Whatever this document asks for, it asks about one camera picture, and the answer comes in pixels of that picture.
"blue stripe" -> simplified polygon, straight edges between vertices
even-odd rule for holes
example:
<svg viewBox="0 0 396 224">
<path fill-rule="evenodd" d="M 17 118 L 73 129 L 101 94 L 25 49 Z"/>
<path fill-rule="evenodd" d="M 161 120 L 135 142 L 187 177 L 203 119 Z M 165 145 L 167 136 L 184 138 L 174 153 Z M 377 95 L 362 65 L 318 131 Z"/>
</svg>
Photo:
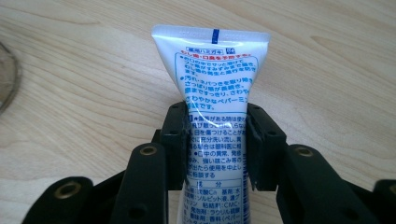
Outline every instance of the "blue stripe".
<svg viewBox="0 0 396 224">
<path fill-rule="evenodd" d="M 214 29 L 213 30 L 213 35 L 212 35 L 212 44 L 218 44 L 218 40 L 219 40 L 219 29 Z"/>
</svg>

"white tube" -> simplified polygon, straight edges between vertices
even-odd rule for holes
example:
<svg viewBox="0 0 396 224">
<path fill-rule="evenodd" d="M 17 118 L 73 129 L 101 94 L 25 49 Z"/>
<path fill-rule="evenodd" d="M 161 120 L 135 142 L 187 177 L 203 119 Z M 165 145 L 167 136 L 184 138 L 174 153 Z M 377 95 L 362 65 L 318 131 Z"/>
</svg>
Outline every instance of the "white tube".
<svg viewBox="0 0 396 224">
<path fill-rule="evenodd" d="M 152 36 L 191 123 L 178 223 L 249 223 L 245 120 L 270 36 L 170 25 Z"/>
</svg>

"light wood grain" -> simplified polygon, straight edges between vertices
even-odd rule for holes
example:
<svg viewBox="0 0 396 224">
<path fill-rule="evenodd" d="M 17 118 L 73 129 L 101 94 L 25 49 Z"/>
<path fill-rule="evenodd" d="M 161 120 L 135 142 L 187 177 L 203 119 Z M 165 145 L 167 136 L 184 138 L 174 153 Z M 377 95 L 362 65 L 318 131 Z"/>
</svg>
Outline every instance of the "light wood grain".
<svg viewBox="0 0 396 224">
<path fill-rule="evenodd" d="M 396 178 L 395 12 L 393 0 L 0 1 L 0 41 L 23 73 L 0 116 L 0 223 L 21 223 L 63 177 L 125 169 L 162 127 L 181 97 L 150 37 L 158 23 L 271 33 L 249 101 L 344 179 Z M 250 202 L 252 223 L 281 223 L 274 193 Z"/>
</svg>

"wooden surface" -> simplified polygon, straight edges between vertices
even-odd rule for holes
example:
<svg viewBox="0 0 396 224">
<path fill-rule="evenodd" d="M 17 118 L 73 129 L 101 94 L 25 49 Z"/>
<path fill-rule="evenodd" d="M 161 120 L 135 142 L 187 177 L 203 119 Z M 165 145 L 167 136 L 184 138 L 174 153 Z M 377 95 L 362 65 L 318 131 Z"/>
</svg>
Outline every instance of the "wooden surface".
<svg viewBox="0 0 396 224">
<path fill-rule="evenodd" d="M 344 179 L 396 178 L 395 12 L 394 0 L 1 0 L 0 41 L 23 77 L 0 116 L 0 223 L 20 223 L 61 178 L 125 169 L 162 127 L 182 99 L 150 36 L 158 23 L 271 33 L 249 101 Z M 250 202 L 252 223 L 281 223 L 274 193 Z"/>
</svg>

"toothpaste tube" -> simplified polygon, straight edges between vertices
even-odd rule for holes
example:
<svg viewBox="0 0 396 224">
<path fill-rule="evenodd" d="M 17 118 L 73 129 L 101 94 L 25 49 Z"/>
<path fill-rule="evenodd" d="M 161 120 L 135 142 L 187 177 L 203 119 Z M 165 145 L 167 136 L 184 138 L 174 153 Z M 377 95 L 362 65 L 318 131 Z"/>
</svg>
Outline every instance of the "toothpaste tube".
<svg viewBox="0 0 396 224">
<path fill-rule="evenodd" d="M 246 116 L 265 33 L 157 25 L 152 36 L 189 110 L 191 141 L 178 223 L 250 222 Z"/>
</svg>

